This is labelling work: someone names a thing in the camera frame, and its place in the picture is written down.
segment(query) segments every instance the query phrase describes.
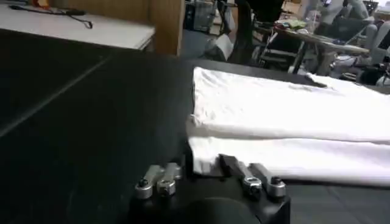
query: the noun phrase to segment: black tabletop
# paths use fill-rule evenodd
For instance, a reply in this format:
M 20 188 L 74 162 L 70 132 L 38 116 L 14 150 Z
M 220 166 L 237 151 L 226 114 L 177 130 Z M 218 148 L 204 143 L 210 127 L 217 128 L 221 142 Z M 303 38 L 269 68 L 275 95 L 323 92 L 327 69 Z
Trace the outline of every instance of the black tabletop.
M 114 51 L 9 30 L 0 39 L 0 135 Z
M 0 223 L 125 223 L 133 187 L 148 166 L 187 146 L 195 66 L 310 84 L 282 72 L 120 52 L 0 138 Z M 293 223 L 337 223 L 338 214 L 352 220 L 338 223 L 359 222 L 343 205 L 345 195 L 305 187 L 289 188 Z M 381 203 L 380 220 L 390 214 Z

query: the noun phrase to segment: white desk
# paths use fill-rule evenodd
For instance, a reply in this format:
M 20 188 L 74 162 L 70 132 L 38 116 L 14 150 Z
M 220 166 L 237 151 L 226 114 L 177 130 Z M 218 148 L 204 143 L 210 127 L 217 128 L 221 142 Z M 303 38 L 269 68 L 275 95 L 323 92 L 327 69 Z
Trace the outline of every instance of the white desk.
M 93 29 L 86 29 L 68 16 L 12 10 L 0 4 L 0 29 L 130 49 L 143 49 L 155 32 L 151 26 L 119 19 L 96 15 L 75 17 L 91 21 Z

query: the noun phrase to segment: wooden cabinet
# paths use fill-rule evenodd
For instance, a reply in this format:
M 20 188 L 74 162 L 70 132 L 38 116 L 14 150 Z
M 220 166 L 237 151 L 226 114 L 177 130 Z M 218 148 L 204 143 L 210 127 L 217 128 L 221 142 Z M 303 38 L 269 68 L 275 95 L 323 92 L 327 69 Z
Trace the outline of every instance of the wooden cabinet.
M 178 55 L 185 13 L 183 0 L 52 0 L 52 5 L 155 26 L 155 52 Z

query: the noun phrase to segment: computer monitor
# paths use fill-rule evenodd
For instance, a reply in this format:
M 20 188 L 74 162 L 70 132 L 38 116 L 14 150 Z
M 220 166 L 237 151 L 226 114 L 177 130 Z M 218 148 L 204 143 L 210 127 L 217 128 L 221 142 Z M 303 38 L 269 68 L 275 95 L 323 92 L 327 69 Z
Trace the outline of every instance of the computer monitor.
M 390 31 L 382 39 L 381 43 L 378 46 L 380 49 L 388 50 L 390 47 Z
M 337 18 L 324 36 L 348 43 L 361 33 L 370 23 L 371 21 L 368 20 Z

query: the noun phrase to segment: table leg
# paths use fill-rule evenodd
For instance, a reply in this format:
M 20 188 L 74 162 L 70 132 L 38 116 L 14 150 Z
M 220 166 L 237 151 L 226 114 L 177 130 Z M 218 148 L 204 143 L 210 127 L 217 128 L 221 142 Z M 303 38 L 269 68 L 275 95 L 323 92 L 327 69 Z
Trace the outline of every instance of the table leg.
M 334 51 L 325 51 L 322 61 L 319 61 L 319 66 L 316 71 L 317 75 L 327 76 L 330 73 L 330 63 L 336 59 L 336 52 Z
M 293 74 L 298 74 L 298 70 L 300 68 L 300 65 L 303 62 L 303 57 L 305 56 L 307 47 L 308 47 L 308 43 L 303 41 L 302 44 L 300 45 L 300 48 L 299 48 L 299 51 L 297 54 L 297 58 L 295 59 L 294 64 L 293 64 L 293 66 L 294 66 L 294 70 L 292 71 Z
M 261 64 L 261 61 L 263 60 L 263 57 L 266 55 L 268 46 L 274 41 L 274 39 L 278 36 L 278 33 L 273 34 L 270 38 L 268 38 L 266 46 L 264 47 L 263 52 L 260 55 L 260 58 L 258 59 L 258 64 Z

